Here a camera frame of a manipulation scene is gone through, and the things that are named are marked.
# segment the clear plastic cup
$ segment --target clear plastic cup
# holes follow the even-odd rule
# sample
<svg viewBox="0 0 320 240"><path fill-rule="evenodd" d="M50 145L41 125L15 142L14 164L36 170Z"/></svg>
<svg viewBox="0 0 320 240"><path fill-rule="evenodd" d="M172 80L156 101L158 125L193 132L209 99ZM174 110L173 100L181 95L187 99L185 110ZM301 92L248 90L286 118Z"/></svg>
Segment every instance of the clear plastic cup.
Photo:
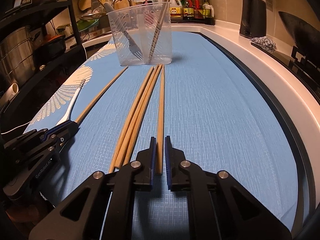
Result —
<svg viewBox="0 0 320 240"><path fill-rule="evenodd" d="M163 24L151 57L151 45L163 7ZM171 62L172 31L168 2L132 6L109 12L108 17L121 66Z"/></svg>

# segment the metal screw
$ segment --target metal screw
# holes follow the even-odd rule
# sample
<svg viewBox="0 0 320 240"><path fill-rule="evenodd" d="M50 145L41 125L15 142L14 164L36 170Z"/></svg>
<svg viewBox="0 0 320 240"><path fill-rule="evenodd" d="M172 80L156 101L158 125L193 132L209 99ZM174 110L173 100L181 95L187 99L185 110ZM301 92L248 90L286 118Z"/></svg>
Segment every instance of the metal screw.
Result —
<svg viewBox="0 0 320 240"><path fill-rule="evenodd" d="M182 161L180 162L181 166L187 168L191 165L190 161Z"/></svg>
<svg viewBox="0 0 320 240"><path fill-rule="evenodd" d="M96 172L93 174L93 177L94 177L95 179L100 179L100 178L102 178L102 176L103 176L103 173L102 173L101 171L96 171Z"/></svg>
<svg viewBox="0 0 320 240"><path fill-rule="evenodd" d="M139 161L133 161L131 163L131 167L133 167L133 168L138 168L138 167L140 167L140 165L141 165L141 162L139 162Z"/></svg>
<svg viewBox="0 0 320 240"><path fill-rule="evenodd" d="M222 179L226 179L227 177L229 177L229 173L227 173L226 171L220 171L218 175Z"/></svg>

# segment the wok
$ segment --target wok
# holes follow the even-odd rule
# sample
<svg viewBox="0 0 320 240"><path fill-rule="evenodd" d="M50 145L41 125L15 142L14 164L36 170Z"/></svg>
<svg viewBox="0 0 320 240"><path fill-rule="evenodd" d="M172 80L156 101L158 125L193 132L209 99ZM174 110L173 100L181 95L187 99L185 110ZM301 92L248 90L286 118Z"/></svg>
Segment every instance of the wok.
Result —
<svg viewBox="0 0 320 240"><path fill-rule="evenodd" d="M320 66L320 31L304 20L279 11L280 18L298 49L316 66Z"/></svg>

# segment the bottle label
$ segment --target bottle label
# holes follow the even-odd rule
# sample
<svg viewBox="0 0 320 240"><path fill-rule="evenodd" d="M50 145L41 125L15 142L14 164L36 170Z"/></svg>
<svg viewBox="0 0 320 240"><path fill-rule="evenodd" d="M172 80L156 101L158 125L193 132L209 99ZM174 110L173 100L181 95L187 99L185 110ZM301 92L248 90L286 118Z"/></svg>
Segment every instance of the bottle label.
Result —
<svg viewBox="0 0 320 240"><path fill-rule="evenodd" d="M171 14L171 17L180 17L181 16L181 8L171 7L170 14Z"/></svg>
<svg viewBox="0 0 320 240"><path fill-rule="evenodd" d="M193 8L183 8L183 14L194 15L195 11Z"/></svg>

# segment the wall tile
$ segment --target wall tile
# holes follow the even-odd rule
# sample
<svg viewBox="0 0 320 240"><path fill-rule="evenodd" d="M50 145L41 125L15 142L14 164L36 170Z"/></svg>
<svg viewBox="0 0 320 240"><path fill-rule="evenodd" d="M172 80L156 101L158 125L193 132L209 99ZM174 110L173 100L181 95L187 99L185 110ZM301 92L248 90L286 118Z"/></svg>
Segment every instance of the wall tile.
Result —
<svg viewBox="0 0 320 240"><path fill-rule="evenodd" d="M276 12L267 10L267 34L275 35Z"/></svg>
<svg viewBox="0 0 320 240"><path fill-rule="evenodd" d="M278 11L291 13L320 30L320 22L307 0L276 0L276 20L274 36L287 44L294 45L294 41L287 33Z"/></svg>
<svg viewBox="0 0 320 240"><path fill-rule="evenodd" d="M227 0L227 22L240 24L242 14L242 0Z"/></svg>
<svg viewBox="0 0 320 240"><path fill-rule="evenodd" d="M214 18L216 20L226 21L226 0L209 0L214 8Z"/></svg>

